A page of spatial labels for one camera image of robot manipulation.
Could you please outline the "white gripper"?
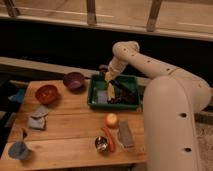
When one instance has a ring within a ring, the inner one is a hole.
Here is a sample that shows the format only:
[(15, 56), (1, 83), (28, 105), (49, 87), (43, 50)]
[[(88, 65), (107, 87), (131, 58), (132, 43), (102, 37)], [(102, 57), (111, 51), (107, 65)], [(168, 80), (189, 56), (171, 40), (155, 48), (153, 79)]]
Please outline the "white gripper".
[(108, 65), (108, 71), (105, 74), (107, 82), (114, 80), (125, 69), (125, 62), (119, 59), (112, 59)]

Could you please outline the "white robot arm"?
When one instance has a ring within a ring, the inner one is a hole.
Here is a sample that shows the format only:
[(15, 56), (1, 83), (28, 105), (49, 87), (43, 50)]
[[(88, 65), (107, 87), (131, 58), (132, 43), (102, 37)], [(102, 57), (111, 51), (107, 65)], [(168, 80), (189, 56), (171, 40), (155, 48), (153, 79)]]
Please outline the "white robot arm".
[(107, 76), (115, 79), (131, 65), (150, 82), (143, 94), (147, 171), (202, 171), (194, 115), (211, 100), (202, 78), (143, 55), (135, 41), (117, 42)]

